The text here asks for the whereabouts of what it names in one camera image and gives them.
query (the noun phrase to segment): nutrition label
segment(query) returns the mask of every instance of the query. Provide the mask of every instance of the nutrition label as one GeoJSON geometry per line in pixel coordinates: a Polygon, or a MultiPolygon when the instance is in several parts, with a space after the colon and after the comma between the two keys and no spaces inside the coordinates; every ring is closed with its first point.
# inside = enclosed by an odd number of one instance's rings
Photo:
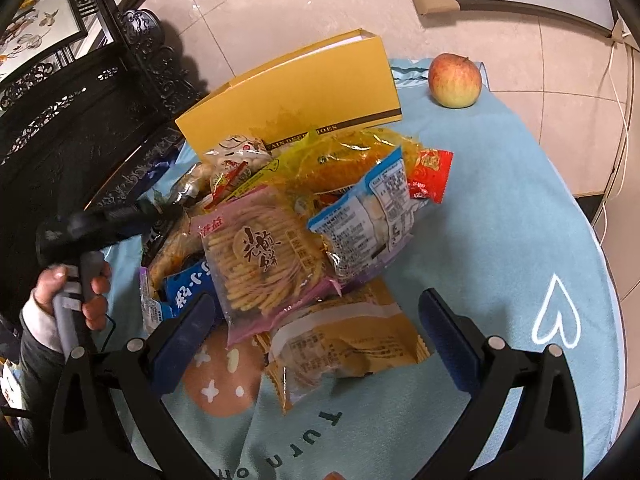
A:
{"type": "Polygon", "coordinates": [[[335,269],[340,279],[352,278],[371,261],[376,249],[376,235],[367,210],[352,196],[344,204],[327,215],[313,229],[325,235],[340,254],[335,269]]]}
{"type": "Polygon", "coordinates": [[[385,212],[389,226],[388,246],[391,250],[414,225],[414,213],[410,206],[409,186],[402,159],[391,164],[374,178],[369,188],[385,212]]]}

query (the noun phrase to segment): red snack package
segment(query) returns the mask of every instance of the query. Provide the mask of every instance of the red snack package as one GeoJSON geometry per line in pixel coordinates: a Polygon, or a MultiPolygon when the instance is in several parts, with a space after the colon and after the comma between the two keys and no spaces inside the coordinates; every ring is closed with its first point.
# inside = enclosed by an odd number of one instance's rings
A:
{"type": "Polygon", "coordinates": [[[242,162],[224,160],[222,162],[222,168],[213,174],[210,180],[214,204],[222,202],[236,187],[251,177],[252,173],[248,166],[249,163],[246,160],[242,162]]]}
{"type": "Polygon", "coordinates": [[[441,203],[452,160],[452,152],[431,148],[420,150],[414,170],[407,177],[411,198],[430,198],[441,203]]]}

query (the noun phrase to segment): gray handle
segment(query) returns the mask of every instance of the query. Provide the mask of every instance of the gray handle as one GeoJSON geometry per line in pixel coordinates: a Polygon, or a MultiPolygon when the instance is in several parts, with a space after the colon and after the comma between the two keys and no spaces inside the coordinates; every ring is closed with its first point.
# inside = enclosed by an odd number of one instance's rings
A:
{"type": "Polygon", "coordinates": [[[104,256],[100,251],[86,253],[79,260],[63,262],[67,278],[63,289],[53,298],[53,313],[65,360],[77,346],[95,352],[91,330],[86,325],[82,304],[95,297],[91,280],[100,275],[104,256]]]}

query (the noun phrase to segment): human hand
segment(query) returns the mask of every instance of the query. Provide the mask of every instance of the human hand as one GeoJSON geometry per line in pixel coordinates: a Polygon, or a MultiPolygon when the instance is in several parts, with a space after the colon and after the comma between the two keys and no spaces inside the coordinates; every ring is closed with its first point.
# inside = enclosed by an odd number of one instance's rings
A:
{"type": "MultiPolygon", "coordinates": [[[[105,262],[100,272],[100,276],[96,276],[91,280],[91,288],[97,294],[91,301],[82,305],[82,313],[86,318],[86,325],[91,330],[102,330],[107,323],[107,298],[102,296],[106,294],[111,284],[111,267],[105,262]]],[[[36,304],[47,314],[53,316],[53,297],[62,289],[66,282],[66,267],[57,266],[53,269],[45,269],[38,277],[38,283],[33,290],[33,299],[36,304]]]]}

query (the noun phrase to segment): light blue towel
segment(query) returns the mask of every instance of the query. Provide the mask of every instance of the light blue towel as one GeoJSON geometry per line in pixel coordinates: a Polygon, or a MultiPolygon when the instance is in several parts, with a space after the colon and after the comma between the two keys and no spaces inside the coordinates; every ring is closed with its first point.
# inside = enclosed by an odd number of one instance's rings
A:
{"type": "MultiPolygon", "coordinates": [[[[403,63],[406,74],[409,62],[403,63]]],[[[420,69],[415,73],[424,74],[429,60],[414,65],[420,69]]],[[[456,313],[514,348],[561,345],[578,393],[589,472],[617,432],[625,373],[618,304],[591,227],[533,136],[486,88],[463,110],[433,103],[424,78],[398,93],[403,120],[390,127],[455,156],[443,203],[426,208],[414,240],[384,274],[392,294],[418,327],[418,297],[433,286],[456,313]],[[557,326],[553,330],[558,312],[564,340],[557,326]]],[[[186,146],[157,188],[167,192],[194,160],[186,146]]],[[[116,348],[142,333],[140,240],[107,253],[114,269],[109,299],[118,321],[110,347],[116,348]]],[[[227,356],[219,352],[209,359],[225,363],[227,356]]],[[[163,400],[222,478],[322,480],[338,471],[347,480],[410,479],[468,402],[436,354],[420,365],[359,380],[328,380],[286,416],[263,377],[254,407],[212,416],[193,400],[216,391],[206,372],[197,375],[204,368],[193,365],[189,373],[206,393],[188,394],[181,385],[163,400]]],[[[509,397],[478,464],[497,452],[517,397],[509,397]]],[[[153,464],[122,400],[116,400],[136,452],[153,464]]]]}

